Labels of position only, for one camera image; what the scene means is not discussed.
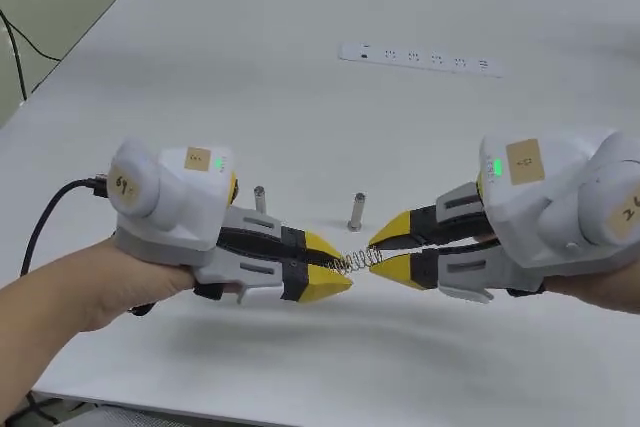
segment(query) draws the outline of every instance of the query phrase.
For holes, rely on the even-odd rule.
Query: table surface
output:
[[[340,61],[343,41],[488,56],[504,77]],[[232,146],[238,205],[264,185],[271,215],[348,252],[474,179],[485,132],[637,131],[639,72],[637,0],[118,0],[0,131],[0,281],[51,195],[104,171],[126,136]],[[107,202],[70,195],[34,263],[114,223]],[[478,305],[354,280],[304,306],[179,295],[78,336],[36,389],[287,425],[637,424],[636,317],[552,294]]]

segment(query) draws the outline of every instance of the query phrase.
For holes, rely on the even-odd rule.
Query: black cable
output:
[[[54,195],[47,207],[42,212],[38,223],[36,224],[31,237],[29,238],[29,243],[27,244],[27,250],[24,253],[24,259],[22,261],[22,268],[20,269],[20,277],[23,277],[29,273],[29,268],[31,267],[31,258],[33,257],[33,251],[36,248],[36,242],[38,241],[38,237],[40,237],[40,233],[44,228],[44,224],[49,220],[49,216],[53,209],[58,205],[60,199],[65,196],[71,190],[77,187],[89,187],[93,189],[93,194],[98,197],[106,197],[106,180],[103,178],[93,178],[93,179],[82,179],[82,180],[74,180],[73,182],[69,182],[67,185],[62,187],[56,195]]]
[[[37,405],[38,409],[42,409],[44,407],[49,407],[50,405],[58,404],[60,402],[62,402],[62,399],[46,399],[46,400],[43,400],[42,402],[37,402],[36,405]],[[5,427],[15,427],[16,422],[18,420],[23,418],[25,415],[31,414],[33,412],[34,412],[34,409],[30,404],[28,407],[25,407],[24,409],[16,412],[15,414],[12,414],[9,417],[7,417],[7,419],[4,421],[4,425],[5,425]],[[46,415],[47,417],[51,417],[52,420],[55,420],[56,422],[59,423],[58,419],[56,419],[55,417],[49,416],[45,412],[42,412],[42,413],[44,415]]]
[[[11,27],[13,27],[13,30],[15,30],[17,32],[17,34],[20,37],[22,37],[27,42],[27,44],[29,44],[31,46],[31,48],[33,50],[35,50],[38,54],[40,54],[42,57],[44,57],[45,59],[53,60],[54,62],[61,62],[62,61],[62,59],[59,59],[57,57],[52,57],[51,55],[47,55],[44,52],[42,52],[38,47],[35,46],[35,44],[33,42],[31,42],[31,39],[29,39],[29,37],[27,37],[24,32],[22,32],[18,27],[16,27],[16,24],[11,22],[9,19],[7,19],[7,22],[9,22],[9,25]]]
[[[29,408],[31,409],[31,412],[36,414],[41,419],[51,422],[53,425],[58,425],[60,423],[60,421],[56,419],[53,415],[47,414],[40,408],[40,406],[38,405],[38,402],[36,402],[36,399],[33,397],[32,392],[29,392],[27,394],[27,402],[29,403]]]
[[[16,58],[16,69],[18,70],[18,80],[20,81],[20,91],[22,92],[22,99],[27,100],[27,88],[24,85],[24,73],[22,72],[22,61],[20,60],[20,53],[18,52],[18,44],[16,38],[13,35],[13,29],[11,28],[11,22],[4,15],[4,12],[0,10],[0,19],[4,22],[9,34],[9,40],[11,41],[11,48],[13,49],[13,55]]]

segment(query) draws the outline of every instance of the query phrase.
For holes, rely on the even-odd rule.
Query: white power strip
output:
[[[370,64],[397,65],[413,69],[437,70],[460,74],[502,77],[502,68],[487,58],[449,56],[443,52],[427,52],[418,49],[378,47],[362,42],[345,42],[340,45],[338,57],[342,60]]]

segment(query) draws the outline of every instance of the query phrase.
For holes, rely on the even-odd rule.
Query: cable connector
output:
[[[96,197],[102,197],[103,199],[108,199],[109,194],[107,193],[107,176],[106,174],[98,174],[92,179],[92,188],[93,195]]]

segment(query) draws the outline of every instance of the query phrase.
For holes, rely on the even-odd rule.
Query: yellow fingertip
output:
[[[397,255],[369,268],[369,272],[418,290],[424,287],[411,280],[411,254]]]
[[[329,242],[327,242],[322,237],[312,232],[305,231],[304,241],[305,241],[305,246],[307,250],[316,250],[319,252],[324,252],[336,259],[340,259],[342,257],[340,252],[338,252]]]
[[[309,264],[307,272],[309,284],[298,299],[300,303],[315,302],[339,294],[353,285],[351,279],[319,265]]]
[[[409,235],[411,231],[411,211],[406,210],[398,215],[395,219],[385,225],[373,238],[369,241],[369,246],[375,245],[383,240],[392,237],[400,237]]]

